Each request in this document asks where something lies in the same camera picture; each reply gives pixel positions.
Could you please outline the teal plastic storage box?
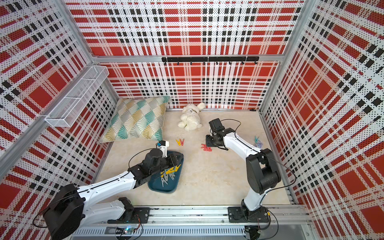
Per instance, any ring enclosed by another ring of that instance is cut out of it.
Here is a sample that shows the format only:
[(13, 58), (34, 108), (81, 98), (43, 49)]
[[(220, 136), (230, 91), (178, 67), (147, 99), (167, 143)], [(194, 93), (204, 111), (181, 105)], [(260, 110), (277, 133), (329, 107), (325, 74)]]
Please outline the teal plastic storage box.
[[(168, 169), (166, 169), (163, 172), (160, 172), (159, 174), (156, 174), (152, 176), (151, 180), (148, 182), (148, 188), (154, 192), (159, 192), (159, 193), (164, 193), (164, 194), (171, 194), (173, 193), (179, 183), (179, 179), (182, 173), (182, 166), (184, 163), (184, 155), (182, 154), (182, 162), (181, 162), (181, 167), (177, 172), (174, 172), (172, 174), (164, 174), (164, 172)], [(168, 181), (168, 185), (164, 184), (164, 187), (162, 186), (161, 178), (164, 178)]]

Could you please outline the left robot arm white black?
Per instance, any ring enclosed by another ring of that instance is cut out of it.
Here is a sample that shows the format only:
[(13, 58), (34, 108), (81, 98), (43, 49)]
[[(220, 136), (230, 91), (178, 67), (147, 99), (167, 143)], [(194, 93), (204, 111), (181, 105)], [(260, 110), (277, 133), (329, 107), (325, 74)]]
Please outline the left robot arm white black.
[(133, 207), (126, 198), (104, 204), (102, 201), (124, 191), (136, 189), (168, 169), (179, 167), (184, 155), (151, 149), (145, 159), (127, 171), (107, 180), (76, 187), (69, 184), (60, 189), (42, 216), (53, 240), (63, 240), (79, 227), (104, 220), (121, 221), (131, 216)]

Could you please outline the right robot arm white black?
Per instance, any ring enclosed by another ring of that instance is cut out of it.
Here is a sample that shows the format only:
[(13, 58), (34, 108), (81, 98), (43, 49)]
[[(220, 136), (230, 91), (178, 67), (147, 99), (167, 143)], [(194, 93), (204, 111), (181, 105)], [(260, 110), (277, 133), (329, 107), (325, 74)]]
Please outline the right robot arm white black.
[(250, 190), (241, 202), (240, 216), (234, 216), (234, 220), (261, 220), (267, 214), (262, 201), (281, 181), (278, 163), (273, 159), (272, 151), (247, 143), (232, 129), (206, 135), (206, 145), (222, 150), (231, 149), (245, 160)]

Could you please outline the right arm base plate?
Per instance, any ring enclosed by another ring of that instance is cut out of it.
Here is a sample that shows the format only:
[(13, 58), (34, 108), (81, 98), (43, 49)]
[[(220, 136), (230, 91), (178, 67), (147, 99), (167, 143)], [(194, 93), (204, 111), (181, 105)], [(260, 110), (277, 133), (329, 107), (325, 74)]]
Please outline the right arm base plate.
[(246, 207), (228, 207), (230, 223), (269, 223), (270, 217), (267, 208), (260, 207), (249, 211)]

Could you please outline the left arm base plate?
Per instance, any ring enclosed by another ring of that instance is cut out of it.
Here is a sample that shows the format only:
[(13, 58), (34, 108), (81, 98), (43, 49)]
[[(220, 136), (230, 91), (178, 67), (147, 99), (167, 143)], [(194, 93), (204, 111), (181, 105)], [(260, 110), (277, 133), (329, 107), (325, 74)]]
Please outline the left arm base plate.
[(146, 224), (150, 216), (151, 208), (133, 208), (125, 210), (123, 215), (119, 218), (122, 223), (130, 224)]

